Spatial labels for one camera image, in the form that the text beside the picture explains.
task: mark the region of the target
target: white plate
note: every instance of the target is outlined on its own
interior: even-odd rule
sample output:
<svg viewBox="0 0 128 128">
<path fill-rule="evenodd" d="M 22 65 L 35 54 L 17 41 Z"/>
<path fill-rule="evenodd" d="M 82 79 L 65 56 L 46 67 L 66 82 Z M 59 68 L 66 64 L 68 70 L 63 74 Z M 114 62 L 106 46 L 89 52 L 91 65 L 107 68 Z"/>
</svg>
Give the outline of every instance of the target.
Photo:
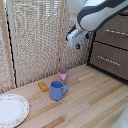
<svg viewBox="0 0 128 128">
<path fill-rule="evenodd" d="M 28 116 L 29 103 L 20 95 L 0 96 L 0 128 L 13 128 Z"/>
</svg>

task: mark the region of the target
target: cabinet handle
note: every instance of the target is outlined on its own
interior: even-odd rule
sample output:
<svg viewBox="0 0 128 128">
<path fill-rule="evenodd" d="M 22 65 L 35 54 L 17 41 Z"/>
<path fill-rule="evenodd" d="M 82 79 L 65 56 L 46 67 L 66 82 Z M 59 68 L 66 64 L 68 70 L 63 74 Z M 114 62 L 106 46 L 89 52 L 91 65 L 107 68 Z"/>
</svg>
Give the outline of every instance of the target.
<svg viewBox="0 0 128 128">
<path fill-rule="evenodd" d="M 112 30 L 104 30 L 104 31 L 128 36 L 127 33 L 115 32 L 115 31 L 112 31 Z"/>
<path fill-rule="evenodd" d="M 101 57 L 101 56 L 97 56 L 97 57 L 100 58 L 100 59 L 102 59 L 102 60 L 108 61 L 108 62 L 110 62 L 110 63 L 112 63 L 112 64 L 121 66 L 120 64 L 118 64 L 118 63 L 116 63 L 116 62 L 114 62 L 114 61 L 108 60 L 108 59 L 106 59 L 106 58 L 104 58 L 104 57 Z"/>
</svg>

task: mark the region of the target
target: cabinet door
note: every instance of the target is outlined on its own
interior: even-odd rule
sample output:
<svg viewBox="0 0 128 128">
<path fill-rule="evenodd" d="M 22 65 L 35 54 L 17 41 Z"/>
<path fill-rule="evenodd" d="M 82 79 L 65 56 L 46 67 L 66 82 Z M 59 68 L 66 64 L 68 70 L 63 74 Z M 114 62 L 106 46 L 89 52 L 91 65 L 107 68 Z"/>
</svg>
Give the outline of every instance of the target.
<svg viewBox="0 0 128 128">
<path fill-rule="evenodd" d="M 94 42 L 90 63 L 128 80 L 128 51 Z"/>
</svg>

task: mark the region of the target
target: plate rim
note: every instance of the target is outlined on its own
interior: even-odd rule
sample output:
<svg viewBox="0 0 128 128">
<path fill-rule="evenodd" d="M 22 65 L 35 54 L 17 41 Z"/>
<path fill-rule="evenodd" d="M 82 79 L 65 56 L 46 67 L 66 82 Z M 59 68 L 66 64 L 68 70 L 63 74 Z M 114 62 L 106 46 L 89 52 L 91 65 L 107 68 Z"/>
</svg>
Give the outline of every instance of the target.
<svg viewBox="0 0 128 128">
<path fill-rule="evenodd" d="M 28 116 L 28 114 L 29 114 L 29 112 L 30 112 L 30 105 L 29 105 L 29 102 L 28 102 L 28 100 L 25 98 L 25 97 L 23 97 L 22 95 L 18 95 L 18 94 L 4 94 L 4 95 L 1 95 L 0 96 L 0 98 L 2 98 L 2 97 L 6 97 L 6 96 L 16 96 L 16 97 L 19 97 L 19 98 L 22 98 L 25 102 L 26 102 L 26 105 L 27 105 L 27 109 L 26 109 L 26 111 L 27 111 L 27 113 L 24 115 L 24 117 L 19 121 L 19 122 L 17 122 L 17 123 L 13 123 L 13 124 L 11 124 L 11 128 L 13 128 L 13 127 L 16 127 L 16 126 L 18 126 L 19 124 L 21 124 L 26 118 L 27 118 L 27 116 Z M 2 128 L 10 128 L 10 126 L 8 125 L 8 124 L 0 124 L 0 126 L 2 126 Z"/>
</svg>

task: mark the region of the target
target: wood grain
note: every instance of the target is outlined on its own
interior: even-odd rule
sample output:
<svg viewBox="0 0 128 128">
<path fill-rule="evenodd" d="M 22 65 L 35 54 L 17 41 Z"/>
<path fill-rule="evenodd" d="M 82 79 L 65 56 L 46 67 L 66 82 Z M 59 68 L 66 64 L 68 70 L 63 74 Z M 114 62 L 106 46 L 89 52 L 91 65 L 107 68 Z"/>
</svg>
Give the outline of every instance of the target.
<svg viewBox="0 0 128 128">
<path fill-rule="evenodd" d="M 128 103 L 127 84 L 86 65 L 69 70 L 69 91 L 59 101 L 38 87 L 39 82 L 50 87 L 55 79 L 53 75 L 7 92 L 30 104 L 28 117 L 17 128 L 111 128 Z"/>
</svg>

